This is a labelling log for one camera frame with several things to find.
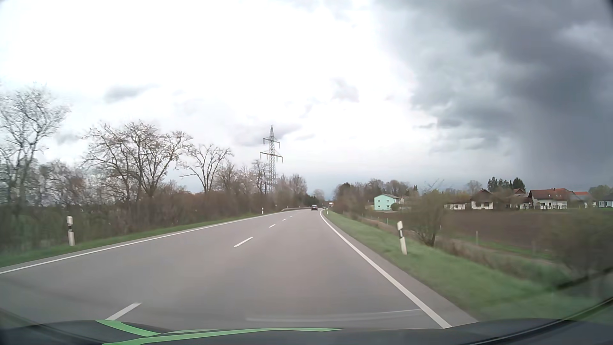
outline green grass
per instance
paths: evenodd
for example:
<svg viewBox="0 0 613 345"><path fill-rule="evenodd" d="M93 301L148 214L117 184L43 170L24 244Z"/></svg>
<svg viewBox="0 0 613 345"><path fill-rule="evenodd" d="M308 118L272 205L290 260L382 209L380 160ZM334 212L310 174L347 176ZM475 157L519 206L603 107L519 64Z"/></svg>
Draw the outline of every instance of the green grass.
<svg viewBox="0 0 613 345"><path fill-rule="evenodd" d="M554 293L544 285L508 276L414 241L407 241L408 254L402 255L396 236L334 212L327 217L347 234L479 320L561 318L595 304L588 298Z"/></svg>
<svg viewBox="0 0 613 345"><path fill-rule="evenodd" d="M0 267L16 265L17 263L29 262L33 260L42 259L42 258L54 257L56 255L78 252L84 249L104 247L110 244L127 242L127 241L132 241L135 239L146 238L146 237L151 237L151 236L163 235L166 233L173 233L176 231L187 230L187 229L192 229L192 228L205 227L207 225L213 225L217 223L229 222L231 220L244 219L244 218L255 217L255 216L257 216L257 214L245 214L245 215L241 215L238 217L211 220L208 222L195 223L195 224L178 225L176 227L160 228L160 229L155 229L155 230L143 231L140 233L131 233L128 235L123 235L123 236L95 239L92 241L77 243L74 247L70 247L67 244L63 244L61 246L53 246L53 247L44 248L44 249L35 249L35 250L30 250L30 251L22 252L18 254L2 255L0 256Z"/></svg>

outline solid white edge line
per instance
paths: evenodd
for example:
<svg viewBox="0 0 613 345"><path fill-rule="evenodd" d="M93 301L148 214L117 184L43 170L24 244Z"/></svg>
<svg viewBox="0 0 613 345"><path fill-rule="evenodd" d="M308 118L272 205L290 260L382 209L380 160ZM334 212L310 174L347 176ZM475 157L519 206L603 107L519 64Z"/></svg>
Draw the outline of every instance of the solid white edge line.
<svg viewBox="0 0 613 345"><path fill-rule="evenodd" d="M132 303L129 306L123 308L122 310L114 313L113 315L109 316L108 318L106 318L106 320L110 320L110 321L114 321L119 319L120 317L124 316L126 313L128 313L130 310L140 306L140 302L136 302L136 303Z"/></svg>
<svg viewBox="0 0 613 345"><path fill-rule="evenodd" d="M245 242L249 241L249 240L250 240L250 239L252 239L252 238L253 238L253 237L250 237L250 238L248 238L248 239L244 240L243 242L241 242L241 243L237 244L237 245L236 245L236 246L234 246L234 247L236 248L236 247L240 246L241 244L243 244L243 243L245 243Z"/></svg>
<svg viewBox="0 0 613 345"><path fill-rule="evenodd" d="M273 214L277 214L277 213L271 213L271 214L264 214L264 215L258 215L255 217L249 217L249 218L244 218L244 219L237 219L237 220L231 220L230 222L224 222L224 223L217 223L217 224L213 224L213 225L207 225L206 227L202 227L202 228L195 228L195 229L189 229L189 230L183 230L183 231L179 231L176 233L170 233L167 235L162 235L162 236L157 236L157 237L151 237L151 238L145 238L142 239L140 241L136 241L136 242L130 242L130 243L124 243L124 244L119 244L117 246L113 246L113 247L108 247L108 248L102 248L102 249L96 249L96 250L92 250L91 252L87 252L87 253L80 253L80 254L76 254L76 255L71 255L69 257L63 257L63 258L57 258L54 260L49 260L49 261L45 261L45 262L39 262L39 263L35 263L32 265L28 265L28 266L22 266L22 267L18 267L18 268L13 268L13 269L8 269L7 271L0 271L0 274L4 274L4 273L10 273L10 272L15 272L15 271L19 271L22 269L26 269L26 268L30 268L30 267L36 267L36 266L40 266L40 265L46 265L47 263L52 263L52 262L58 262L58 261L62 261L62 260L67 260L70 258L76 258L76 257L82 257L83 255L88 255L88 254L94 254L94 253L98 253L98 252L103 252L105 250L110 250L110 249L115 249L115 248L120 248L120 247L125 247L125 246L131 246L133 244L137 244L137 243L143 243L143 242L147 242L147 241L153 241L154 239L160 239L160 238L166 238L166 237L171 237L171 236L175 236L175 235L180 235L180 234L185 234L185 233L190 233L192 231L196 231L196 230L203 230L203 229L208 229L208 228L213 228L213 227L218 227L220 225L225 225L225 224L231 224L231 223L236 223L236 222L242 222L245 220L249 220L249 219L255 219L255 218L261 218L261 217L267 217L269 215L273 215Z"/></svg>
<svg viewBox="0 0 613 345"><path fill-rule="evenodd" d="M338 237L340 237L347 245L349 245L349 247L351 247L351 249L353 249L356 253L358 253L364 260L366 260L366 262L368 262L370 264L370 266L374 267L377 270L377 272L381 273L381 275L384 276L397 289L399 289L400 292L402 292L411 301L413 301L413 303L415 303L418 307L420 307L426 314L428 314L428 316L430 316L432 318L432 320L434 320L436 323L438 323L439 326L441 326L443 328L451 327L449 322L445 321L434 310L430 309L430 307L428 307L424 302L422 302L422 300L420 300L417 296L413 295L413 293L411 293L406 287L402 286L402 284L399 283L396 279L394 279L394 277L392 277L389 273L385 272L373 260L370 260L370 258L368 256L366 256L358 248L356 248L353 244L351 244L351 242L347 241L347 239L345 237L343 237L343 235L341 235L336 229L334 229L333 226L330 225L330 223L328 223L328 221L324 218L324 216L321 214L321 212L319 213L319 216L321 217L321 219L323 219L324 223L326 223L326 225L330 229L332 229L332 231L334 231L334 233L336 233L338 235Z"/></svg>

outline red roof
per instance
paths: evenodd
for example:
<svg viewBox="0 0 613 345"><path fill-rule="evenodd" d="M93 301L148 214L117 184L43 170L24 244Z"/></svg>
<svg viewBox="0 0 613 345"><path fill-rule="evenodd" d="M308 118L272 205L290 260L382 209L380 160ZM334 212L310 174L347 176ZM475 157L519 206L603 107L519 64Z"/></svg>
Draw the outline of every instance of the red roof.
<svg viewBox="0 0 613 345"><path fill-rule="evenodd" d="M566 188L532 189L528 197L537 200L568 200L570 193Z"/></svg>

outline white cloud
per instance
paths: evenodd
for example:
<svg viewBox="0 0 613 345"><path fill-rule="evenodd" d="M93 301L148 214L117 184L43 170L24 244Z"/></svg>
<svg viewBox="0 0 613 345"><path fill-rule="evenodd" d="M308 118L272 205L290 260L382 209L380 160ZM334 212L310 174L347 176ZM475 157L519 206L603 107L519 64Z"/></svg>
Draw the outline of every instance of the white cloud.
<svg viewBox="0 0 613 345"><path fill-rule="evenodd" d="M419 183L478 164L433 153L440 134L419 128L433 118L409 109L411 71L380 47L382 23L368 1L295 5L7 0L0 78L8 87L45 83L72 104L62 132L70 138L101 120L140 118L230 146L248 163L265 149L250 145L275 125L288 134L279 172L303 174L326 193L339 179ZM50 142L45 158L75 161L86 144L66 138Z"/></svg>

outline road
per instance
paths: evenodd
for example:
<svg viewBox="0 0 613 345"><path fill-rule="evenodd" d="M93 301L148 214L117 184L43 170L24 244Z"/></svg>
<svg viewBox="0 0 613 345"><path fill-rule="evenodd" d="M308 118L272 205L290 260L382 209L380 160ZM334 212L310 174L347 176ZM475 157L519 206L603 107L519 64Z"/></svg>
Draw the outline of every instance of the road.
<svg viewBox="0 0 613 345"><path fill-rule="evenodd" d="M0 268L0 308L36 322L117 318L177 330L474 322L319 211L127 243Z"/></svg>

